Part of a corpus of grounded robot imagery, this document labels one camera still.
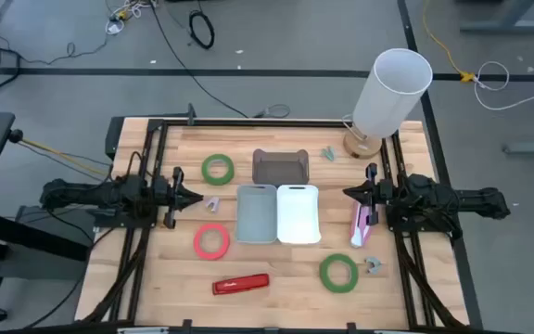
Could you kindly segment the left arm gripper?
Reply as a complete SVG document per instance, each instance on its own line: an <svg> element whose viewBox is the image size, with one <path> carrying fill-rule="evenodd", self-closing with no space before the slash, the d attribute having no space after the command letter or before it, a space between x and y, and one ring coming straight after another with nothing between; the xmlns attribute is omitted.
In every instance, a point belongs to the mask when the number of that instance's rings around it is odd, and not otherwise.
<svg viewBox="0 0 534 334"><path fill-rule="evenodd" d="M164 225L169 229L175 228L176 221L174 216L176 211L182 211L183 209L203 200L201 194L182 186L183 177L183 170L180 167L175 167L172 173L172 185L169 186L167 192L168 211L164 217ZM180 188L181 195L186 198L181 199L179 193Z"/></svg>

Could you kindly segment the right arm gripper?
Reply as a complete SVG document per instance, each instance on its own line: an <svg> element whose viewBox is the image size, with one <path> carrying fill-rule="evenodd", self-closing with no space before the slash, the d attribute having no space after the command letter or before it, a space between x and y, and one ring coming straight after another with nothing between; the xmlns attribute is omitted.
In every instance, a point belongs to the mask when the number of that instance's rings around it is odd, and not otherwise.
<svg viewBox="0 0 534 334"><path fill-rule="evenodd" d="M365 169L366 181L359 186L345 188L343 193L348 197L355 199L360 204L366 204L369 213L366 224L374 226L378 224L378 212L376 205L379 201L379 190L376 183L377 165L370 163Z"/></svg>

